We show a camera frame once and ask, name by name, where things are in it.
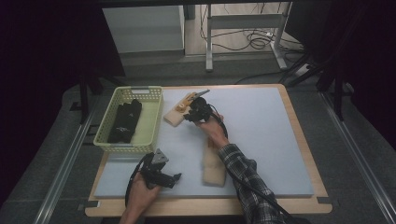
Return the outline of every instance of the plaid shirt sleeve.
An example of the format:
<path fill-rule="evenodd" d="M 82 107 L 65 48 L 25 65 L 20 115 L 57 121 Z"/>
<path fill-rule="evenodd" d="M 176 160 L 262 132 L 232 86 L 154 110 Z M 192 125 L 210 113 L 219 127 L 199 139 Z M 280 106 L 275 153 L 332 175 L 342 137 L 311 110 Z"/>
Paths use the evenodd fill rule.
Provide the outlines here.
<path fill-rule="evenodd" d="M 219 151 L 219 156 L 229 172 L 276 201 L 274 193 L 267 188 L 262 178 L 257 174 L 256 162 L 247 159 L 235 144 L 223 147 Z M 236 181 L 233 184 L 247 223 L 284 223 L 280 213 L 262 197 L 244 188 Z"/>

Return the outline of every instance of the gray floor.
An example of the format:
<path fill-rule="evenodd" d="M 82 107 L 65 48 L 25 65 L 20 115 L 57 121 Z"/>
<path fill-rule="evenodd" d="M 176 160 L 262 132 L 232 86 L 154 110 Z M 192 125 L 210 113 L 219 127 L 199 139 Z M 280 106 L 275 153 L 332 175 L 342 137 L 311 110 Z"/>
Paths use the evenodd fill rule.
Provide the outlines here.
<path fill-rule="evenodd" d="M 135 85 L 228 85 L 248 76 L 241 84 L 277 83 L 280 74 L 272 54 L 217 56 L 214 72 L 205 72 L 203 57 L 140 57 L 123 55 L 127 77 L 124 82 Z M 345 142 L 335 128 L 328 108 L 315 89 L 317 77 L 289 88 L 288 93 L 303 128 L 323 183 L 332 200 L 333 210 L 326 215 L 303 215 L 312 223 L 388 223 L 372 192 L 367 187 L 358 166 Z M 60 199 L 51 213 L 49 223 L 118 223 L 117 218 L 87 217 L 82 205 L 88 199 L 102 150 L 92 145 L 95 125 L 105 113 L 110 96 L 116 88 L 102 79 L 106 87 L 92 119 L 92 128 L 84 138 L 73 169 L 65 182 Z M 50 189 L 60 164 L 79 128 L 79 111 L 70 111 L 79 101 L 78 88 L 64 94 L 63 107 L 45 142 L 0 211 L 0 223 L 32 223 Z M 396 151 L 382 138 L 369 122 L 344 98 L 345 124 L 361 148 L 365 159 L 382 183 L 389 197 L 396 203 Z M 240 217 L 185 217 L 147 218 L 146 223 L 238 223 Z"/>

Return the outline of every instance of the person's left hand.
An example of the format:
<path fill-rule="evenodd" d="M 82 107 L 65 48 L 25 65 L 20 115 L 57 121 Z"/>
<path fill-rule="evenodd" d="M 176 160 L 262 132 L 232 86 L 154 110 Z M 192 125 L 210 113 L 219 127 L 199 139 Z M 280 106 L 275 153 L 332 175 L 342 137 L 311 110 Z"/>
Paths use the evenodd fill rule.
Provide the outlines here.
<path fill-rule="evenodd" d="M 136 223 L 137 219 L 157 198 L 160 190 L 160 186 L 148 189 L 143 176 L 137 172 L 129 193 L 128 205 L 122 214 L 120 223 Z"/>

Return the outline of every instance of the yellow plastic basket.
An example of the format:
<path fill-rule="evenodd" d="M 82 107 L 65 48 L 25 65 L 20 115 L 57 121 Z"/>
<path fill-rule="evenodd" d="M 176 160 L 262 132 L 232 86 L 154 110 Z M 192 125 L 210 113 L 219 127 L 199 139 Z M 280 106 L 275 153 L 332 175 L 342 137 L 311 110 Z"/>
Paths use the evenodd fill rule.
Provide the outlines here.
<path fill-rule="evenodd" d="M 118 106 L 129 104 L 133 99 L 142 104 L 142 111 L 131 143 L 108 143 L 107 139 L 116 119 Z M 118 87 L 114 90 L 93 144 L 108 152 L 146 154 L 155 151 L 162 112 L 162 87 Z"/>

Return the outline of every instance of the hand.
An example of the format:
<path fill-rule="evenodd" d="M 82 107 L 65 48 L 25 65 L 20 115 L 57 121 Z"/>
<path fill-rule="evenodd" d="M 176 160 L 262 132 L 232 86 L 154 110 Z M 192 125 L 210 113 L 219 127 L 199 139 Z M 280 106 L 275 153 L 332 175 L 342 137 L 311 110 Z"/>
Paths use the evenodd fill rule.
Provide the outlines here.
<path fill-rule="evenodd" d="M 221 126 L 213 117 L 210 117 L 207 122 L 196 121 L 194 123 L 197 127 L 200 127 L 210 137 L 210 139 L 212 139 L 218 149 L 230 144 L 228 139 L 224 136 L 224 131 Z"/>
<path fill-rule="evenodd" d="M 160 190 L 160 186 L 156 186 L 154 189 L 148 189 L 143 176 L 140 172 L 137 172 L 129 194 L 128 205 L 122 214 L 120 224 L 136 223 L 143 212 L 145 212 L 157 198 Z"/>

